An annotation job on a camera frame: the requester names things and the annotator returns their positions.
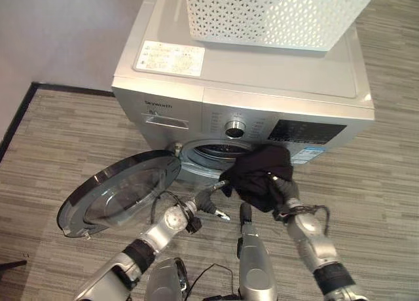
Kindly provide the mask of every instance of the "warning sticker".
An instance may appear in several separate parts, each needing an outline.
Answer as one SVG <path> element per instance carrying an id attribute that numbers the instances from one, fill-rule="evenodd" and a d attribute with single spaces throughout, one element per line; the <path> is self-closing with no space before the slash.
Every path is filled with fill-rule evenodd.
<path id="1" fill-rule="evenodd" d="M 202 47 L 145 41 L 136 69 L 199 77 L 204 53 Z"/>
<path id="2" fill-rule="evenodd" d="M 323 147 L 306 147 L 291 157 L 291 162 L 293 164 L 305 164 L 325 151 L 326 149 Z"/>

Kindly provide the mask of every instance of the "washing machine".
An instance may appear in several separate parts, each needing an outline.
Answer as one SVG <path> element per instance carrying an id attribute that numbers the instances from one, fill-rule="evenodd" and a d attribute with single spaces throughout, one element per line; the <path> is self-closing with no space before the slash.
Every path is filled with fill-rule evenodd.
<path id="1" fill-rule="evenodd" d="M 113 91 L 179 179 L 214 181 L 258 145 L 294 165 L 345 145 L 374 120 L 355 26 L 328 53 L 195 41 L 185 0 L 144 0 Z"/>

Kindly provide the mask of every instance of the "black garment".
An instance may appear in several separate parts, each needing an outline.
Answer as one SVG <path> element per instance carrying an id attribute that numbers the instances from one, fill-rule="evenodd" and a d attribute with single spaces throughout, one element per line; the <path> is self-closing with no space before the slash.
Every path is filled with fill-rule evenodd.
<path id="1" fill-rule="evenodd" d="M 226 196 L 230 197 L 234 188 L 243 201 L 267 212 L 284 203 L 282 193 L 268 177 L 268 172 L 292 181 L 293 166 L 285 147 L 263 146 L 238 157 L 234 165 L 221 174 L 219 180 L 230 181 L 230 185 L 223 188 Z"/>

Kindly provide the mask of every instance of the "open washing machine door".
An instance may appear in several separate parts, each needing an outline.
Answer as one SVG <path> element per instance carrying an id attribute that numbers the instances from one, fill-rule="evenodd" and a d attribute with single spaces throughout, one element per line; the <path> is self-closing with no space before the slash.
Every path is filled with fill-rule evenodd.
<path id="1" fill-rule="evenodd" d="M 76 238 L 138 221 L 180 170 L 180 160 L 168 150 L 120 160 L 71 193 L 58 211 L 58 226 L 65 236 Z"/>

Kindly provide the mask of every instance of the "laundry basket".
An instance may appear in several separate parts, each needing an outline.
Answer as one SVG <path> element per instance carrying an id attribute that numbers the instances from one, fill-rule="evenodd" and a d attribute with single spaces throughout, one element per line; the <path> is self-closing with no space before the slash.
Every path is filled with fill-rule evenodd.
<path id="1" fill-rule="evenodd" d="M 370 0 L 187 0 L 194 39 L 328 51 Z"/>

